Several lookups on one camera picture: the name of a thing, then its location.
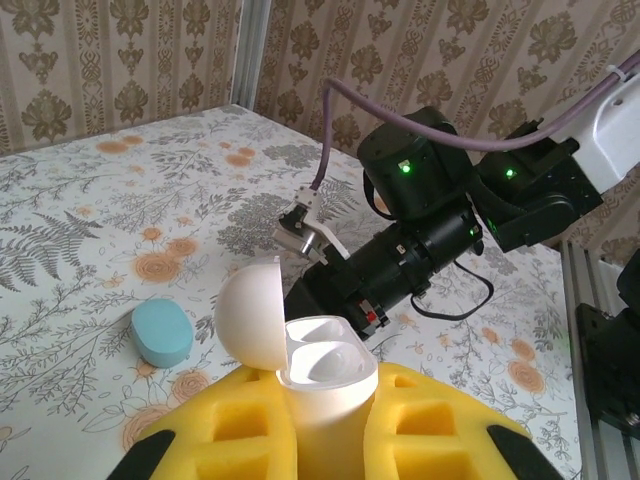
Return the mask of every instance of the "blue soap bar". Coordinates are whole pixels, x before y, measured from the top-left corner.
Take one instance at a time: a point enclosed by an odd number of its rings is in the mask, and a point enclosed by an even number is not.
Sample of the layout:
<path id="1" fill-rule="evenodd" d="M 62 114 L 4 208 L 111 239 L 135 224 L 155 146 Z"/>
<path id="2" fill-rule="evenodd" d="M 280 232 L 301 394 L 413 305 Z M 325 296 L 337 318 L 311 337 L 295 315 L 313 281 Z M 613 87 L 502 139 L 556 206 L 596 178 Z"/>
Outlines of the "blue soap bar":
<path id="1" fill-rule="evenodd" d="M 142 358 L 156 367 L 173 367 L 191 351 L 191 322 L 180 305 L 171 300 L 147 300 L 134 308 L 131 330 Z"/>

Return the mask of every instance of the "open lid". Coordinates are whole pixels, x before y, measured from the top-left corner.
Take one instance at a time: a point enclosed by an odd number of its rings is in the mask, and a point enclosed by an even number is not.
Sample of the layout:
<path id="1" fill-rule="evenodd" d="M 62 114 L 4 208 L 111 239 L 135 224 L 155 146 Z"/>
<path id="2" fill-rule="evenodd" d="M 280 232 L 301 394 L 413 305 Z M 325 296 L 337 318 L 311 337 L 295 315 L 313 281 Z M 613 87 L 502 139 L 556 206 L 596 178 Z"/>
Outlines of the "open lid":
<path id="1" fill-rule="evenodd" d="M 214 321 L 229 355 L 260 370 L 288 366 L 280 259 L 240 269 L 218 293 Z"/>

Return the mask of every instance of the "wall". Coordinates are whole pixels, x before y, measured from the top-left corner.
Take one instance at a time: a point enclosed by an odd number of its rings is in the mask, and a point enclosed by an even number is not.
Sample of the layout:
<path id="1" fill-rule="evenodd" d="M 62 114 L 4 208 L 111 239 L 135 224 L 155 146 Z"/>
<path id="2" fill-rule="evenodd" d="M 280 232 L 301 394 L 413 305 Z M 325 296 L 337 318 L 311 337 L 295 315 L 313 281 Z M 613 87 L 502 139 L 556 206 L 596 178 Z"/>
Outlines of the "wall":
<path id="1" fill-rule="evenodd" d="M 569 107 L 640 47 L 639 31 L 639 0 L 273 0 L 255 108 L 320 138 L 319 88 L 339 77 L 390 110 L 433 105 L 460 134 L 502 138 Z M 376 119 L 336 96 L 333 112 L 335 146 L 355 153 Z M 627 182 L 567 235 L 604 252 Z M 637 243 L 637 219 L 616 225 Z"/>
<path id="2" fill-rule="evenodd" d="M 0 154 L 229 102 L 242 0 L 0 0 Z"/>

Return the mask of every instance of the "yellow sponge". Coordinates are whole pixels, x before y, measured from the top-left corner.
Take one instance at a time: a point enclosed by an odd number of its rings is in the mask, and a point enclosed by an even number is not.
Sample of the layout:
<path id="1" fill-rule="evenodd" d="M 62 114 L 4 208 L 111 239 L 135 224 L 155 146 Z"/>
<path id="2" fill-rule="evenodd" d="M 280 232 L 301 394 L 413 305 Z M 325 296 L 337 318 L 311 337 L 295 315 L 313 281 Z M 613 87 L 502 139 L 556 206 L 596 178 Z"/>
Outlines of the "yellow sponge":
<path id="1" fill-rule="evenodd" d="M 487 433 L 490 425 L 528 437 L 517 423 L 453 387 L 380 364 L 362 445 L 365 478 L 515 479 Z M 138 440 L 165 429 L 176 436 L 151 480 L 297 479 L 296 433 L 273 372 L 238 368 Z"/>
<path id="2" fill-rule="evenodd" d="M 409 368 L 381 364 L 364 434 L 367 480 L 515 479 L 487 433 L 517 423 Z"/>

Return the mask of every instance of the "purple cable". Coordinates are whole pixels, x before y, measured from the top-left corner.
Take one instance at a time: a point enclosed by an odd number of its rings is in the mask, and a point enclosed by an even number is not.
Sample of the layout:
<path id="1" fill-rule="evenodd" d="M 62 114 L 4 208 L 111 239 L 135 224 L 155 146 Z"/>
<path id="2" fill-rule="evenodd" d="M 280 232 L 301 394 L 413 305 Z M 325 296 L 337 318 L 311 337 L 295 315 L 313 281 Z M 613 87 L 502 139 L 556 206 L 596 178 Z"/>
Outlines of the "purple cable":
<path id="1" fill-rule="evenodd" d="M 627 58 L 620 64 L 618 69 L 623 73 L 629 73 L 636 65 L 640 64 L 640 50 L 637 50 L 633 55 Z M 580 114 L 591 102 L 606 93 L 611 89 L 618 81 L 620 77 L 617 74 L 612 73 L 604 78 L 598 85 L 589 90 L 589 92 L 582 97 L 573 107 L 564 112 L 553 122 L 549 123 L 542 130 L 538 130 L 524 137 L 513 138 L 509 140 L 477 140 L 475 138 L 458 137 L 450 133 L 436 130 L 435 128 L 426 127 L 419 123 L 408 120 L 397 113 L 385 110 L 382 106 L 372 102 L 368 98 L 363 97 L 355 90 L 347 87 L 340 80 L 335 78 L 329 78 L 325 82 L 325 86 L 322 92 L 322 116 L 323 116 L 323 128 L 324 136 L 322 140 L 322 155 L 320 157 L 320 165 L 316 177 L 311 183 L 311 188 L 317 190 L 324 179 L 327 172 L 327 166 L 329 164 L 329 154 L 331 152 L 331 106 L 329 104 L 329 98 L 331 89 L 334 88 L 350 100 L 353 104 L 359 106 L 367 113 L 384 120 L 387 123 L 393 123 L 394 125 L 412 132 L 421 137 L 426 137 L 434 142 L 442 143 L 452 147 L 462 148 L 464 150 L 475 150 L 480 152 L 498 152 L 504 150 L 515 150 L 523 148 L 540 140 L 547 138 L 562 127 L 567 125 L 571 120 Z"/>

